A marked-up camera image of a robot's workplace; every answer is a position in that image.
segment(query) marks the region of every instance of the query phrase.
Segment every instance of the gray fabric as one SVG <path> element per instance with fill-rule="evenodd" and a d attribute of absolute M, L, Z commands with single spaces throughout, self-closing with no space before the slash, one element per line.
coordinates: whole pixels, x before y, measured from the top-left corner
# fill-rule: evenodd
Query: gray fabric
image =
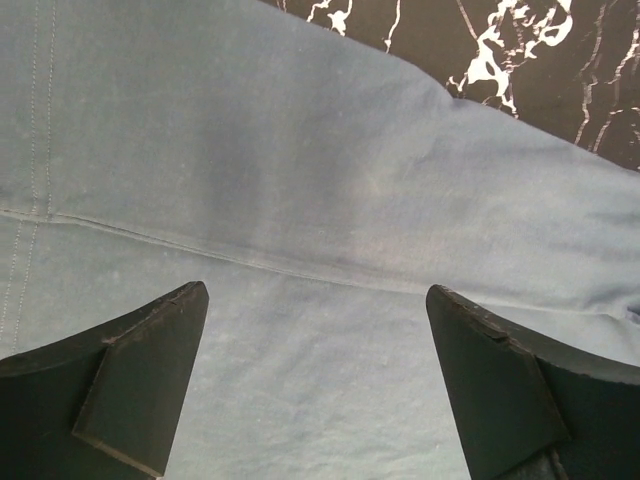
<path fill-rule="evenodd" d="M 640 365 L 639 175 L 253 0 L 34 9 L 2 33 L 0 355 L 204 280 L 167 478 L 467 478 L 434 283 Z"/>

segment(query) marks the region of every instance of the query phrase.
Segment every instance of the brown marble surface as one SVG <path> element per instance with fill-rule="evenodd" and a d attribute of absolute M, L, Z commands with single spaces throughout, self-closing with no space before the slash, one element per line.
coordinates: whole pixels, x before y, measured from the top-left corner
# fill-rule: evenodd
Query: brown marble surface
<path fill-rule="evenodd" d="M 263 0 L 640 171 L 638 0 Z"/>

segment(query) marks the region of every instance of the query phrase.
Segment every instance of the gray cloth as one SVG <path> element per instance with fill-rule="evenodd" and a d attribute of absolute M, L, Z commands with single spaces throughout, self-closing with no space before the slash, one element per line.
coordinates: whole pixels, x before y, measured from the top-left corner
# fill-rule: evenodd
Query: gray cloth
<path fill-rule="evenodd" d="M 640 175 L 254 0 L 6 11 L 0 356 L 204 280 L 167 478 L 468 478 L 435 283 L 640 365 Z"/>

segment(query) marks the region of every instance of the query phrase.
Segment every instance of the black marble surface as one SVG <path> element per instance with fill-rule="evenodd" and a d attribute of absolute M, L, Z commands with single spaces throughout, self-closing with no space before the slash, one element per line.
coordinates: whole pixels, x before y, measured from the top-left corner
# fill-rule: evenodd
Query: black marble surface
<path fill-rule="evenodd" d="M 263 0 L 640 172 L 640 0 Z"/>

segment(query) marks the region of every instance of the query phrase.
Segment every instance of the garment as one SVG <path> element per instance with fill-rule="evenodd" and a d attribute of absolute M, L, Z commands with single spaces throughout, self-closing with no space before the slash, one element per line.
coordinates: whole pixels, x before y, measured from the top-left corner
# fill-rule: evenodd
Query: garment
<path fill-rule="evenodd" d="M 0 352 L 205 281 L 167 478 L 467 478 L 436 283 L 640 364 L 638 174 L 253 0 L 35 5 L 3 31 Z"/>

